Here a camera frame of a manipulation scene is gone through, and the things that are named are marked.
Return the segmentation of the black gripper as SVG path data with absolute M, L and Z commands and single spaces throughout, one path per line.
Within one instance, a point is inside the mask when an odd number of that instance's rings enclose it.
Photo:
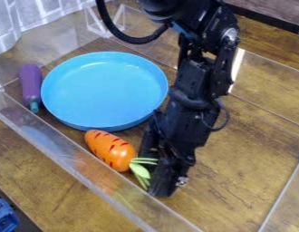
M 204 146 L 211 132 L 220 130 L 215 127 L 219 113 L 219 101 L 189 98 L 177 87 L 171 88 L 165 111 L 153 112 L 137 153 L 140 158 L 157 160 L 157 165 L 145 166 L 153 197 L 171 197 L 187 183 L 195 151 Z

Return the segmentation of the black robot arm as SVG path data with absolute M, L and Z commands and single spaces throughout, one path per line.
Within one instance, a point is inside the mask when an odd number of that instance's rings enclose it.
M 175 85 L 164 111 L 152 115 L 139 148 L 148 165 L 148 193 L 169 197 L 187 184 L 188 170 L 196 163 L 195 149 L 213 131 L 225 110 L 220 97 L 233 84 L 232 61 L 239 38 L 237 19 L 223 0 L 139 0 L 152 21 L 179 32 L 180 53 Z

